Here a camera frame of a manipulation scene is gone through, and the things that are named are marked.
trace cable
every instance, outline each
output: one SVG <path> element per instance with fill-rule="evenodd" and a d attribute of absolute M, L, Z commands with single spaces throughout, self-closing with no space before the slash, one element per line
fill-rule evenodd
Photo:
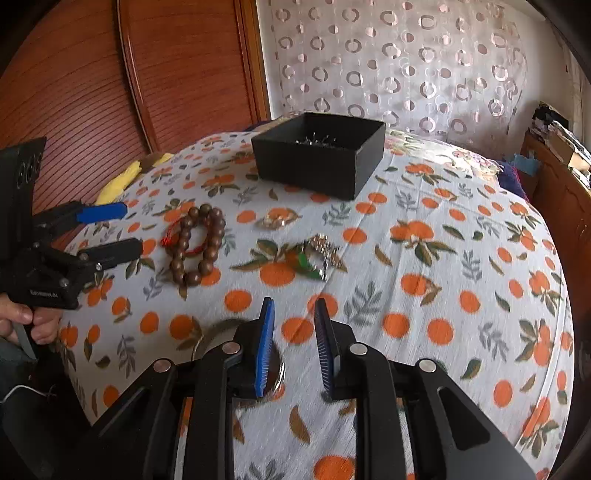
<path fill-rule="evenodd" d="M 0 400 L 0 405 L 3 403 L 6 403 L 6 400 L 8 400 L 10 398 L 10 396 L 16 392 L 16 390 L 18 390 L 19 388 L 26 388 L 27 390 L 31 390 L 32 392 L 35 392 L 37 395 L 41 395 L 42 397 L 56 397 L 55 393 L 51 393 L 51 391 L 53 390 L 53 387 L 55 387 L 55 385 L 52 385 L 51 388 L 49 389 L 49 392 L 44 393 L 44 392 L 40 392 L 39 390 L 35 390 L 32 387 L 29 387 L 27 385 L 16 385 L 12 388 L 12 390 L 10 392 L 8 392 L 6 394 L 6 396 Z"/>

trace black box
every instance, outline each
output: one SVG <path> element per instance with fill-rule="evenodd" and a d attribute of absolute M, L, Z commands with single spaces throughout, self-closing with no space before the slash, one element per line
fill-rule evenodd
<path fill-rule="evenodd" d="M 384 156 L 386 125 L 376 120 L 306 112 L 252 138 L 259 176 L 354 200 Z M 334 146 L 306 138 L 336 139 Z"/>

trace yellow cloth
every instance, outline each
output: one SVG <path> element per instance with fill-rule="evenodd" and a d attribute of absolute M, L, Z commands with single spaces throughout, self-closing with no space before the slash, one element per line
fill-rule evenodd
<path fill-rule="evenodd" d="M 172 156 L 172 153 L 165 153 L 154 162 L 154 166 L 167 162 Z M 114 202 L 115 199 L 135 180 L 141 171 L 142 167 L 139 160 L 134 161 L 123 173 L 117 175 L 104 186 L 96 199 L 95 205 L 105 205 Z"/>

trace floral bedspread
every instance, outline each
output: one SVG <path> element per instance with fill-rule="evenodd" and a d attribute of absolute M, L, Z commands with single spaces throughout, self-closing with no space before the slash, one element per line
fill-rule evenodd
<path fill-rule="evenodd" d="M 132 236 L 144 243 L 139 261 L 98 276 L 61 324 L 60 350 L 89 420 L 155 359 L 189 361 L 203 331 L 230 316 L 256 318 L 269 295 L 285 383 L 273 401 L 237 410 L 236 476 L 352 478 L 355 405 L 321 396 L 312 311 L 322 296 L 335 320 L 388 358 L 439 362 L 545 478 L 566 426 L 574 365 L 564 276 L 539 213 L 474 178 L 474 161 L 492 164 L 449 145 L 434 154 L 423 140 L 387 136 L 375 174 L 354 202 L 341 202 L 259 179 L 253 135 L 186 148 L 125 193 L 124 220 L 89 225 L 69 246 Z M 203 202 L 227 221 L 220 258 L 200 286 L 179 289 L 160 239 Z M 284 229 L 261 226 L 265 215 L 288 212 L 297 219 Z M 347 272 L 330 272 L 326 283 L 283 258 L 284 244 L 315 233 L 343 247 Z M 192 242 L 202 234 L 196 229 Z M 405 444 L 412 478 L 407 433 Z"/>

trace screw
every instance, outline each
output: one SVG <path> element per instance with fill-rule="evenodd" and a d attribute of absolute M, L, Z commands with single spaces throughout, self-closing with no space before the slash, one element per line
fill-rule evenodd
<path fill-rule="evenodd" d="M 156 360 L 153 364 L 153 368 L 155 372 L 158 372 L 159 374 L 163 374 L 164 372 L 167 372 L 168 370 L 170 370 L 170 367 L 172 366 L 172 364 L 170 363 L 170 360 L 166 359 L 166 358 L 161 358 L 159 360 Z"/>
<path fill-rule="evenodd" d="M 432 374 L 437 369 L 437 365 L 435 364 L 435 362 L 427 358 L 421 360 L 418 363 L 418 367 L 428 374 Z"/>
<path fill-rule="evenodd" d="M 354 355 L 365 355 L 368 352 L 368 348 L 362 343 L 354 343 L 349 347 L 349 351 Z"/>
<path fill-rule="evenodd" d="M 240 344 L 236 342 L 226 342 L 223 344 L 222 351 L 228 355 L 233 355 L 240 351 Z"/>

